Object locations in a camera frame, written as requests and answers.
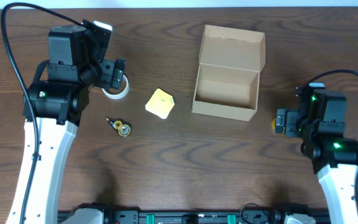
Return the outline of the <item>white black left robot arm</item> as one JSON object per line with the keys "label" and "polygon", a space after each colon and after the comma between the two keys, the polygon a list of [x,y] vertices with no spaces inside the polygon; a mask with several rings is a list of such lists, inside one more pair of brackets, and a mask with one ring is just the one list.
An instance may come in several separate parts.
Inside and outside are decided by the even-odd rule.
{"label": "white black left robot arm", "polygon": [[8,223],[57,223],[65,163],[90,90],[101,88],[111,99],[129,91],[121,89],[125,60],[104,58],[112,31],[98,21],[50,30],[49,59],[24,98],[24,156]]}

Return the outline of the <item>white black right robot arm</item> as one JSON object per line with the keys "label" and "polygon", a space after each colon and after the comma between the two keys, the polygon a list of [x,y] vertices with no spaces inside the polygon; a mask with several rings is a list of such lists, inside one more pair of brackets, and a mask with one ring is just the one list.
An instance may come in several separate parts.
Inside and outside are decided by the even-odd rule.
{"label": "white black right robot arm", "polygon": [[343,93],[306,88],[297,109],[279,109],[274,130],[301,138],[327,201],[331,223],[358,223],[358,141],[345,138]]}

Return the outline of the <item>white masking tape roll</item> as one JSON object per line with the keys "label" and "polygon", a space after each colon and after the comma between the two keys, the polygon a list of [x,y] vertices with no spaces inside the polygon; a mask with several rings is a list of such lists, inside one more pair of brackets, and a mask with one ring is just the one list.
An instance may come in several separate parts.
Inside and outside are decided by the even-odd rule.
{"label": "white masking tape roll", "polygon": [[129,92],[130,84],[129,84],[129,80],[126,77],[126,75],[123,75],[123,80],[125,81],[126,85],[125,85],[125,88],[121,92],[113,94],[113,93],[108,92],[105,89],[102,89],[104,95],[107,96],[109,99],[112,99],[112,100],[119,100],[119,99],[125,97]]}

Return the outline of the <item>yellow sticky note pad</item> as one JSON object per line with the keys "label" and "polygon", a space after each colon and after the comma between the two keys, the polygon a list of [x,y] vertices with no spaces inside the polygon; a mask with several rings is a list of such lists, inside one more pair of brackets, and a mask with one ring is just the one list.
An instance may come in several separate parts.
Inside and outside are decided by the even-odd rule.
{"label": "yellow sticky note pad", "polygon": [[175,100],[173,96],[158,88],[146,103],[145,110],[161,119],[167,119],[174,106]]}

